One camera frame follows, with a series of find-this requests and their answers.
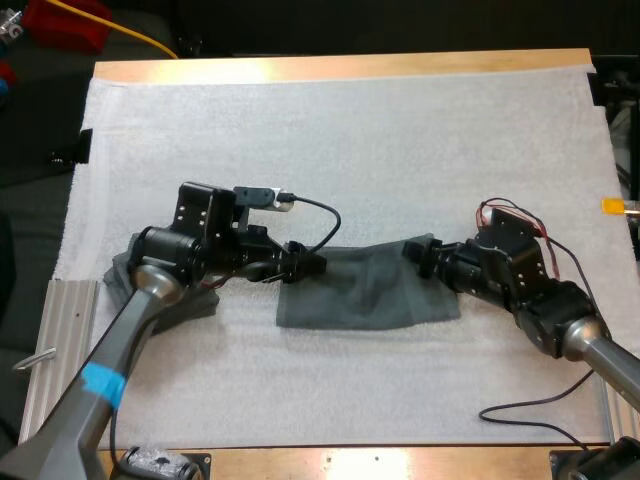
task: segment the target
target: white towel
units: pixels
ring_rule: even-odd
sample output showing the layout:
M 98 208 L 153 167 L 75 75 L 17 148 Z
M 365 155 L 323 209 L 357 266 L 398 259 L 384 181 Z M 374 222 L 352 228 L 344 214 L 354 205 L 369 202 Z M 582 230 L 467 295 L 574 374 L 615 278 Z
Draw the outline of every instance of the white towel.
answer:
M 74 177 L 56 276 L 101 278 L 133 232 L 167 225 L 178 187 L 282 186 L 336 207 L 330 245 L 432 232 L 463 241 L 490 196 L 539 215 L 571 248 L 614 337 L 640 351 L 638 279 L 590 67 L 271 85 L 94 80 L 88 166 Z M 274 239 L 316 242 L 330 215 L 259 212 Z M 559 253 L 563 278 L 579 282 Z M 477 412 L 559 393 L 586 370 L 540 354 L 496 307 L 461 296 L 462 319 L 390 332 L 286 331 L 277 285 L 234 280 L 218 314 L 152 339 L 127 388 L 120 446 L 226 447 L 564 441 Z M 94 343 L 114 314 L 100 296 Z M 600 385 L 511 418 L 606 440 Z

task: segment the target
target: gray cloth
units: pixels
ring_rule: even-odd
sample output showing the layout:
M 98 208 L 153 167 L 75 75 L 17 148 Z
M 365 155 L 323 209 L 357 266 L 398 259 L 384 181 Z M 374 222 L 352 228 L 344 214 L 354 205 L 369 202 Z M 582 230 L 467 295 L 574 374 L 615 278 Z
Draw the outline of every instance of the gray cloth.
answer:
M 428 235 L 412 239 L 424 243 Z M 324 275 L 282 285 L 276 324 L 317 330 L 389 330 L 460 318 L 455 293 L 402 258 L 405 240 L 325 248 Z

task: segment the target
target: wooden board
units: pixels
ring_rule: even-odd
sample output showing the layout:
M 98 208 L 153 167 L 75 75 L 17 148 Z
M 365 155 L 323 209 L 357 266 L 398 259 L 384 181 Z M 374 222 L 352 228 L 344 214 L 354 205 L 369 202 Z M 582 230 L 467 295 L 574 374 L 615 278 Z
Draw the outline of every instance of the wooden board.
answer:
M 551 446 L 261 448 L 209 453 L 214 480 L 551 480 Z M 106 471 L 112 464 L 101 452 Z
M 98 62 L 94 77 L 154 84 L 268 83 L 335 78 L 506 72 L 591 63 L 587 49 L 335 57 Z

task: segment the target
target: black mount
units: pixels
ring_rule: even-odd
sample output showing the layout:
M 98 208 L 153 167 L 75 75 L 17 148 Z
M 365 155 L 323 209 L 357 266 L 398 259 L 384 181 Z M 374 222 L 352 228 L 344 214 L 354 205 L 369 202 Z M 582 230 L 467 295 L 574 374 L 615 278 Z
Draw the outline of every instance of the black mount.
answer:
M 559 358 L 569 326 L 595 315 L 595 308 L 575 283 L 549 278 L 535 236 L 526 221 L 494 209 L 475 238 L 447 245 L 407 242 L 403 255 L 418 264 L 420 276 L 436 275 L 455 292 L 511 312 L 541 352 Z
M 248 224 L 251 209 L 286 211 L 270 188 L 235 187 L 233 191 L 187 182 L 180 187 L 173 223 L 147 227 L 136 240 L 128 268 L 154 265 L 185 285 L 205 274 L 238 275 L 252 282 L 293 283 L 324 273 L 326 260 L 307 253 L 298 242 L 284 247 L 267 228 Z M 254 268 L 243 270 L 253 264 Z

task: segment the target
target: black cable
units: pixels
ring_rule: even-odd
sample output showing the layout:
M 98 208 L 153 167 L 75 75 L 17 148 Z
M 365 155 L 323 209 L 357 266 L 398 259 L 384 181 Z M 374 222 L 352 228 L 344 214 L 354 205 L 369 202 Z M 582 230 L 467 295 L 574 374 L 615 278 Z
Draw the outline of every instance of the black cable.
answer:
M 593 308 L 595 308 L 596 313 L 598 314 L 598 316 L 600 318 L 604 318 L 602 316 L 602 313 L 600 312 L 600 308 L 598 307 L 598 303 L 596 302 L 596 297 L 593 295 L 593 292 L 591 291 L 591 286 L 589 285 L 589 282 L 587 281 L 587 276 L 584 274 L 584 271 L 582 270 L 582 266 L 580 265 L 580 261 L 578 260 L 578 257 L 576 257 L 571 250 L 569 250 L 567 247 L 562 245 L 560 242 L 555 241 L 553 238 L 549 237 L 549 241 L 551 243 L 553 243 L 556 247 L 558 247 L 560 250 L 564 251 L 567 255 L 569 255 L 569 257 L 571 257 L 571 260 L 573 260 L 573 263 L 575 264 L 576 268 L 578 269 L 578 273 L 580 274 L 580 278 L 582 279 L 582 283 L 584 283 L 584 286 L 587 289 L 587 294 L 589 295 L 589 299 L 591 300 L 591 303 L 593 304 Z
M 551 430 L 555 430 L 556 432 L 564 435 L 569 440 L 571 440 L 572 443 L 574 443 L 575 445 L 577 445 L 581 449 L 589 450 L 589 448 L 584 443 L 582 443 L 576 437 L 571 435 L 569 432 L 567 432 L 566 430 L 563 430 L 562 428 L 560 428 L 560 427 L 558 427 L 556 425 L 552 425 L 551 423 L 527 422 L 527 421 L 520 421 L 520 420 L 504 420 L 504 419 L 501 419 L 501 418 L 488 417 L 487 413 L 495 412 L 497 410 L 506 410 L 506 409 L 509 409 L 509 408 L 529 407 L 529 406 L 533 406 L 533 405 L 544 405 L 545 403 L 556 402 L 556 401 L 561 400 L 564 397 L 570 395 L 571 393 L 573 393 L 578 387 L 580 387 L 584 382 L 586 382 L 587 379 L 591 375 L 593 375 L 593 370 L 589 370 L 589 372 L 584 377 L 582 377 L 580 380 L 578 380 L 576 383 L 574 383 L 571 387 L 569 387 L 564 392 L 562 392 L 562 393 L 560 393 L 558 395 L 555 395 L 553 397 L 543 398 L 541 400 L 532 400 L 532 401 L 529 401 L 529 402 L 517 402 L 517 403 L 506 403 L 504 405 L 496 405 L 495 407 L 485 408 L 480 413 L 478 413 L 478 416 L 480 417 L 481 420 L 484 420 L 485 422 L 500 423 L 500 424 L 504 424 L 504 425 L 519 425 L 519 426 L 525 426 L 525 427 L 549 428 Z
M 516 205 L 514 202 L 512 202 L 511 200 L 507 199 L 507 198 L 502 198 L 502 197 L 494 197 L 494 198 L 490 198 L 489 200 L 485 200 L 484 202 L 482 202 L 480 204 L 480 209 L 482 210 L 482 208 L 487 204 L 490 203 L 492 201 L 502 201 L 502 202 L 506 202 L 510 205 L 513 206 L 513 208 L 515 208 L 516 210 L 524 213 L 525 215 L 528 215 L 529 217 L 533 218 L 534 220 L 536 220 L 545 230 L 546 230 L 546 226 L 544 225 L 544 223 L 542 222 L 542 220 L 540 220 L 538 217 L 536 217 L 535 215 L 533 215 L 531 212 L 529 212 L 528 210 L 525 210 L 522 207 L 519 207 L 518 205 Z M 554 240 L 553 238 L 549 237 L 547 235 L 547 240 L 550 244 L 555 245 L 556 247 L 558 247 L 560 250 L 564 251 L 573 261 L 573 263 L 575 264 L 576 268 L 578 269 L 578 273 L 580 274 L 580 278 L 582 279 L 582 283 L 584 283 L 584 286 L 587 290 L 587 294 L 589 295 L 589 299 L 591 300 L 591 303 L 593 304 L 593 308 L 595 309 L 596 313 L 598 314 L 598 316 L 600 318 L 602 317 L 602 313 L 600 312 L 600 308 L 598 307 L 598 303 L 596 302 L 596 298 L 593 295 L 593 291 L 591 290 L 591 286 L 589 285 L 589 281 L 587 280 L 587 276 L 584 274 L 584 271 L 582 270 L 582 265 L 580 265 L 580 261 L 578 260 L 578 257 L 575 256 L 575 254 L 569 250 L 567 247 L 565 247 L 564 245 L 562 245 L 560 242 Z M 582 448 L 583 450 L 588 450 L 587 446 L 580 442 L 576 437 L 574 437 L 573 435 L 571 435 L 569 432 L 567 432 L 566 430 L 563 430 L 562 428 L 550 424 L 550 423 L 544 423 L 544 422 L 528 422 L 528 421 L 520 421 L 520 420 L 504 420 L 504 419 L 499 419 L 499 418 L 491 418 L 491 417 L 487 417 L 486 414 L 489 412 L 494 412 L 497 410 L 505 410 L 505 409 L 509 409 L 509 408 L 518 408 L 518 407 L 527 407 L 527 406 L 532 406 L 532 405 L 543 405 L 545 403 L 552 403 L 555 401 L 558 401 L 568 395 L 570 395 L 571 393 L 573 393 L 578 387 L 580 387 L 584 382 L 587 381 L 587 379 L 593 374 L 593 370 L 589 370 L 589 372 L 582 377 L 580 380 L 578 380 L 575 384 L 573 384 L 571 387 L 569 387 L 567 390 L 565 390 L 564 392 L 555 395 L 553 397 L 549 397 L 549 398 L 543 398 L 541 400 L 532 400 L 529 402 L 518 402 L 518 403 L 507 403 L 504 405 L 496 405 L 494 407 L 488 407 L 485 408 L 484 410 L 482 410 L 478 416 L 480 417 L 481 420 L 484 420 L 486 422 L 491 422 L 491 423 L 500 423 L 500 424 L 505 424 L 505 425 L 519 425 L 519 426 L 529 426 L 529 427 L 541 427 L 541 428 L 548 428 L 551 430 L 555 430 L 556 432 L 564 435 L 565 437 L 567 437 L 569 440 L 571 440 L 575 445 L 577 445 L 578 447 Z
M 322 240 L 320 240 L 318 244 L 316 244 L 314 247 L 312 247 L 306 252 L 307 254 L 316 253 L 318 250 L 324 247 L 327 244 L 327 242 L 329 242 L 329 240 L 331 240 L 333 236 L 337 233 L 337 231 L 340 229 L 340 225 L 342 225 L 342 219 L 340 218 L 340 214 L 335 208 L 330 207 L 329 205 L 325 205 L 324 203 L 311 200 L 309 198 L 298 197 L 297 195 L 293 195 L 293 199 L 298 202 L 308 203 L 309 205 L 322 208 L 323 210 L 333 213 L 333 216 L 336 217 L 336 224 L 333 226 L 331 231 Z

